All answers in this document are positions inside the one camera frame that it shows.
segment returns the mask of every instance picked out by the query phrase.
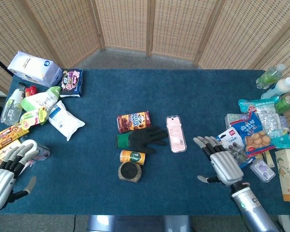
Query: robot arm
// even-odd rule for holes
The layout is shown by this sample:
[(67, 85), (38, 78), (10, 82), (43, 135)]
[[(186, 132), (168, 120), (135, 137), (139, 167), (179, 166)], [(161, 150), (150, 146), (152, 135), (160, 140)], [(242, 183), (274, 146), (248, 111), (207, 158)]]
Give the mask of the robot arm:
[(25, 164), (39, 153), (39, 151), (33, 151), (26, 154), (32, 147), (33, 144), (15, 147), (5, 156), (0, 165), (0, 210), (3, 209), (7, 203), (14, 202), (28, 195), (33, 189), (36, 182), (35, 176), (30, 180), (28, 186), (23, 191), (13, 193), (13, 186)]
[(242, 183), (243, 172), (232, 154), (226, 151), (214, 137), (193, 138), (206, 156), (209, 158), (215, 177), (198, 176), (205, 183), (222, 182), (232, 189), (232, 199), (236, 203), (243, 221), (251, 232), (279, 232), (272, 222), (248, 183)]

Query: black glove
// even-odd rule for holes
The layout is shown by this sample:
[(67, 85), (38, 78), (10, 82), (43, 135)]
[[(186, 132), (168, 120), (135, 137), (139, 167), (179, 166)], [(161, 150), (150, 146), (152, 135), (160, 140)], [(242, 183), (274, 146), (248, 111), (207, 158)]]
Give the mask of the black glove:
[(159, 127), (150, 127), (140, 130), (133, 130), (128, 133), (116, 135), (117, 147), (131, 148), (133, 151), (152, 154), (154, 149), (146, 147), (147, 144), (167, 145), (165, 141), (160, 139), (168, 137), (166, 130)]

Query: table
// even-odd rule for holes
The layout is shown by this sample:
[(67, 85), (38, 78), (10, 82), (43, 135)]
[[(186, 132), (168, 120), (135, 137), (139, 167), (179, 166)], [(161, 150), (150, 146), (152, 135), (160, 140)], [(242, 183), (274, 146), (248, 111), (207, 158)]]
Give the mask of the table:
[[(230, 188), (205, 184), (197, 175), (215, 174), (194, 144), (195, 136), (216, 136), (225, 130), (227, 113), (240, 113), (237, 101), (258, 99), (263, 90), (255, 80), (261, 70), (84, 70), (82, 98), (62, 99), (86, 125), (67, 142), (49, 122), (30, 128), (28, 138), (46, 145), (51, 156), (36, 162), (18, 179), (24, 188), (33, 175), (29, 196), (3, 209), (2, 214), (94, 215), (237, 215)], [(20, 78), (14, 76), (8, 96)], [(33, 83), (24, 82), (27, 86)], [(38, 92), (47, 88), (38, 86)], [(118, 179), (116, 116), (148, 110), (152, 125), (166, 128), (166, 116), (179, 115), (187, 143), (184, 153), (169, 145), (153, 145), (138, 183)], [(6, 128), (0, 124), (0, 130)], [(277, 173), (261, 182), (249, 168), (244, 181), (269, 214), (290, 214)]]

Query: green bottle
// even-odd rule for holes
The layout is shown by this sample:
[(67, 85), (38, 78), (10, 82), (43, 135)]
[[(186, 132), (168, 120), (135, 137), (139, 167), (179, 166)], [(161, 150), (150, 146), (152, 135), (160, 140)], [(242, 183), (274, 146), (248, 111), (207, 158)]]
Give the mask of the green bottle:
[(284, 64), (278, 64), (276, 67), (271, 67), (263, 73), (261, 77), (256, 80), (257, 88), (267, 89), (271, 84), (278, 81), (282, 76), (282, 71), (286, 66)]

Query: white tissue box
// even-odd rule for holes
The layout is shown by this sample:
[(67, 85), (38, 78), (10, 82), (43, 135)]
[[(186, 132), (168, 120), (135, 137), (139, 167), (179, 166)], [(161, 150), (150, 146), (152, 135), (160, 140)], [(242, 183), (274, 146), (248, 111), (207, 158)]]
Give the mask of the white tissue box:
[(55, 86), (62, 77), (62, 69), (53, 61), (19, 51), (8, 70), (24, 80), (46, 87)]

